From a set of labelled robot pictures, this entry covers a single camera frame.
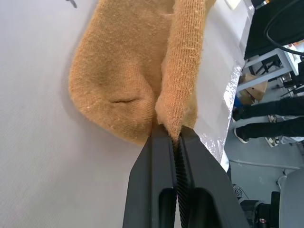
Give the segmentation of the black table cloth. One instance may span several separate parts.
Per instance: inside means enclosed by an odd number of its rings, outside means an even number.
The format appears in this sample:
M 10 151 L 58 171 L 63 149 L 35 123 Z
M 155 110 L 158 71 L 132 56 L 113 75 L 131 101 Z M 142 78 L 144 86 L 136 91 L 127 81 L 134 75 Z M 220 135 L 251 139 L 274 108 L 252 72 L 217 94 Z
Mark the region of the black table cloth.
M 271 0 L 253 15 L 244 59 L 304 40 L 304 0 Z

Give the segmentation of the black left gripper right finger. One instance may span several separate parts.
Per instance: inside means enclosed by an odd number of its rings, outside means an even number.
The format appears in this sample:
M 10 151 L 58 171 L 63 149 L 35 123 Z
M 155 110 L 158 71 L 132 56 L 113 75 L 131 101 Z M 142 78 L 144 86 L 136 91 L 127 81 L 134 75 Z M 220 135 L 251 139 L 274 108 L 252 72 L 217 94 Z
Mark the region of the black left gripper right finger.
M 193 129 L 182 128 L 174 159 L 181 228 L 249 228 L 228 175 Z

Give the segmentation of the person leg in black trousers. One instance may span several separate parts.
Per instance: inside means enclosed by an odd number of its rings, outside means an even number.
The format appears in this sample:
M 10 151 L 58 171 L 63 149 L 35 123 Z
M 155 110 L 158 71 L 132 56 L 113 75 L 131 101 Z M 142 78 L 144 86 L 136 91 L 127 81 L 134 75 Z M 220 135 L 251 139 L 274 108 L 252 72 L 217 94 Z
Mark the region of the person leg in black trousers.
M 277 123 L 251 123 L 238 128 L 246 139 L 260 137 L 304 137 L 304 117 Z
M 304 96 L 287 97 L 272 102 L 247 105 L 239 110 L 241 119 L 266 115 L 304 116 Z

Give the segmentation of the black shoe with white sole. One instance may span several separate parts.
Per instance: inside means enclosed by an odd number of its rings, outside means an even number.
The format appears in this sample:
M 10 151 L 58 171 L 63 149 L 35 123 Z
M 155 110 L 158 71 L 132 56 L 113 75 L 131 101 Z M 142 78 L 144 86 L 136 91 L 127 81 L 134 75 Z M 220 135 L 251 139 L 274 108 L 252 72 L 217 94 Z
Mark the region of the black shoe with white sole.
M 249 139 L 242 137 L 241 133 L 239 132 L 238 128 L 233 129 L 233 133 L 236 138 L 238 138 L 242 143 L 248 143 Z
M 237 122 L 242 119 L 242 113 L 244 109 L 242 106 L 240 107 L 234 107 L 232 110 L 231 120 L 232 122 Z

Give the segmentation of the white metal table frame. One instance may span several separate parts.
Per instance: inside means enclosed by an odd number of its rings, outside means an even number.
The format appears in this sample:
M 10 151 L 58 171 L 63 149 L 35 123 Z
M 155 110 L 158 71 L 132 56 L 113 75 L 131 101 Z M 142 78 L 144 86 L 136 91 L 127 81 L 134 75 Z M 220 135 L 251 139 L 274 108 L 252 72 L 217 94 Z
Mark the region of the white metal table frame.
M 287 48 L 287 51 L 276 48 L 253 60 L 247 61 L 244 69 L 251 68 L 258 63 L 261 63 L 262 66 L 255 72 L 256 77 L 254 79 L 238 85 L 237 92 L 267 82 L 286 73 L 293 72 L 295 76 L 298 76 L 301 59 L 300 55 L 296 55 L 292 51 L 295 52 L 295 50 L 289 48 Z

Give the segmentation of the black equipment case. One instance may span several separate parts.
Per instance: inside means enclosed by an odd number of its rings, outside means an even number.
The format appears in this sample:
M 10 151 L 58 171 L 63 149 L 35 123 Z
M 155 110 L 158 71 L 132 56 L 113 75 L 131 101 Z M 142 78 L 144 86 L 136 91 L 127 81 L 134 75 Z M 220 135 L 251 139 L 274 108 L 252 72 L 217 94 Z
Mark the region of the black equipment case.
M 240 203 L 250 228 L 279 228 L 280 192 L 271 193 L 270 204 L 258 200 Z

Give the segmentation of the mustard yellow terry sock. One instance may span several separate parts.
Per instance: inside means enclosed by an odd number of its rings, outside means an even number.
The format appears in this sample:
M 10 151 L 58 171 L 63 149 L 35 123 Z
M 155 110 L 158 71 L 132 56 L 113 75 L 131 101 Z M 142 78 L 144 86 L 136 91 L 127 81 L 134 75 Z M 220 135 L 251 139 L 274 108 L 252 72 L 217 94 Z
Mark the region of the mustard yellow terry sock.
M 157 120 L 177 144 L 186 115 L 192 111 L 203 49 L 208 0 L 175 0 L 168 46 L 163 61 Z
M 155 110 L 175 0 L 99 0 L 75 53 L 69 94 L 90 121 L 143 144 Z M 182 127 L 197 120 L 197 96 Z

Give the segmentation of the brown cardboard box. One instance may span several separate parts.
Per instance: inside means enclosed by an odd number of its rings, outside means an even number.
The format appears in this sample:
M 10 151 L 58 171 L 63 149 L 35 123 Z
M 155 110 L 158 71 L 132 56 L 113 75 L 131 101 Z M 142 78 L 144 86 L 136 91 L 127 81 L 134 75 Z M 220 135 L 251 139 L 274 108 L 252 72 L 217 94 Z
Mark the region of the brown cardboard box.
M 257 78 L 257 76 L 254 76 L 250 73 L 246 73 L 245 75 L 240 77 L 238 85 L 251 81 L 255 78 Z M 267 89 L 267 81 L 240 90 L 239 92 L 237 92 L 237 97 L 240 103 L 243 105 L 259 103 L 262 101 L 266 89 Z

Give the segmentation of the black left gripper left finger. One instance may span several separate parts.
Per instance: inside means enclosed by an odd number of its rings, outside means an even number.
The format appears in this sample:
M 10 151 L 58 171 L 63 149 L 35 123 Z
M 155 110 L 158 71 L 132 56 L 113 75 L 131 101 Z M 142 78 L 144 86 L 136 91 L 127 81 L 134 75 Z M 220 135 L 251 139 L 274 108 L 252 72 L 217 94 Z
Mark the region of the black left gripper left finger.
M 174 228 L 176 185 L 171 139 L 153 134 L 129 175 L 123 228 Z

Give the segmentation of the small white object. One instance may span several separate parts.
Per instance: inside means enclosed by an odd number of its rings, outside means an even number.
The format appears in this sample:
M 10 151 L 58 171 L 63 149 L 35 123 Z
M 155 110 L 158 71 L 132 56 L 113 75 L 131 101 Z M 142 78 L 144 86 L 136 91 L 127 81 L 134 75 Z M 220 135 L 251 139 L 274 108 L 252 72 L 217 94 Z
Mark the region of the small white object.
M 227 6 L 231 9 L 234 10 L 238 4 L 240 3 L 241 0 L 225 0 Z

